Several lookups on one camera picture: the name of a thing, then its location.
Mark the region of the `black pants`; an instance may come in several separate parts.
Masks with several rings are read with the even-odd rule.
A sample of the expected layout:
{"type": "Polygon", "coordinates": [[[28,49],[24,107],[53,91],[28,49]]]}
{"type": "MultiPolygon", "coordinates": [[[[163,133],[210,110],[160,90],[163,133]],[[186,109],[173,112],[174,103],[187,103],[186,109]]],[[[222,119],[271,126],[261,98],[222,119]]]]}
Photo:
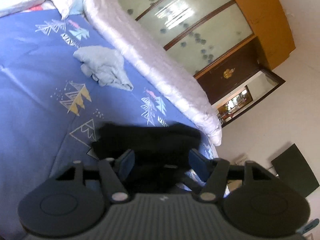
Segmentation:
{"type": "Polygon", "coordinates": [[[199,149],[201,132],[185,124],[167,127],[122,126],[105,123],[92,143],[98,159],[119,159],[127,150],[134,154],[130,172],[118,172],[129,194],[168,193],[191,169],[189,151],[199,149]]]}

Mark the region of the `black flat monitor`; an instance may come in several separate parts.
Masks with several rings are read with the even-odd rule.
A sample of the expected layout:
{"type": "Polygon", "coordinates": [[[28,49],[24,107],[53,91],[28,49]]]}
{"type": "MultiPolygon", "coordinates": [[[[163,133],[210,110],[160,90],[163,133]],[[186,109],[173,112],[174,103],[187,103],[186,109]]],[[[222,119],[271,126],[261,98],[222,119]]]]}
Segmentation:
{"type": "Polygon", "coordinates": [[[319,182],[296,144],[271,160],[279,179],[306,198],[319,188],[319,182]]]}

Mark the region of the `dark wooden door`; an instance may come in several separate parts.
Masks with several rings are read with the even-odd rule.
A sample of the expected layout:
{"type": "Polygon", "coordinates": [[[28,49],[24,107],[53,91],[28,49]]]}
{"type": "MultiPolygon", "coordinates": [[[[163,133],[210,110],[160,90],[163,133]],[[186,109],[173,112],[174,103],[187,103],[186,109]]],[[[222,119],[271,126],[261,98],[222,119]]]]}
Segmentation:
{"type": "Polygon", "coordinates": [[[197,78],[222,127],[248,112],[285,83],[283,78],[260,63],[259,51],[258,39],[251,37],[197,78]]]}

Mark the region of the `light grey crumpled garment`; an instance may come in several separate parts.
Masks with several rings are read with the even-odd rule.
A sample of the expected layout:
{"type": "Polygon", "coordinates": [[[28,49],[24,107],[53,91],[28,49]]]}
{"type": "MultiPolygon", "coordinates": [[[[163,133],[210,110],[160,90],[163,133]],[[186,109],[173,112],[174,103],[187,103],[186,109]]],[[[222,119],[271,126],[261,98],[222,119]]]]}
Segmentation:
{"type": "Polygon", "coordinates": [[[124,69],[124,57],[119,51],[102,46],[87,46],[75,51],[73,57],[82,63],[82,73],[99,86],[133,90],[133,84],[124,69]]]}

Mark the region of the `white satin quilt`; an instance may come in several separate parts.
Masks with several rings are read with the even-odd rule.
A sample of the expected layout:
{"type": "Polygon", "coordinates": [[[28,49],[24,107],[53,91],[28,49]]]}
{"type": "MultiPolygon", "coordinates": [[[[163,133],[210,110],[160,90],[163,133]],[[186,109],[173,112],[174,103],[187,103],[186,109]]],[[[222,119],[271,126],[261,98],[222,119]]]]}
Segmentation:
{"type": "Polygon", "coordinates": [[[220,146],[221,124],[195,78],[170,58],[117,0],[83,0],[83,4],[94,29],[190,119],[212,146],[220,146]]]}

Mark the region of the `wooden wardrobe with glass doors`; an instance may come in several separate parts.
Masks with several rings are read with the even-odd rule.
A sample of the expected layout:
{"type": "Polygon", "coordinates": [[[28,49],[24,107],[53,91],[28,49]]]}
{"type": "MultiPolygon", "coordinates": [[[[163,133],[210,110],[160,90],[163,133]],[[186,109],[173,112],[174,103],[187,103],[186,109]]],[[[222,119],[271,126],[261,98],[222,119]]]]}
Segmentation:
{"type": "Polygon", "coordinates": [[[118,0],[122,9],[193,75],[257,41],[270,69],[295,49],[279,0],[118,0]]]}

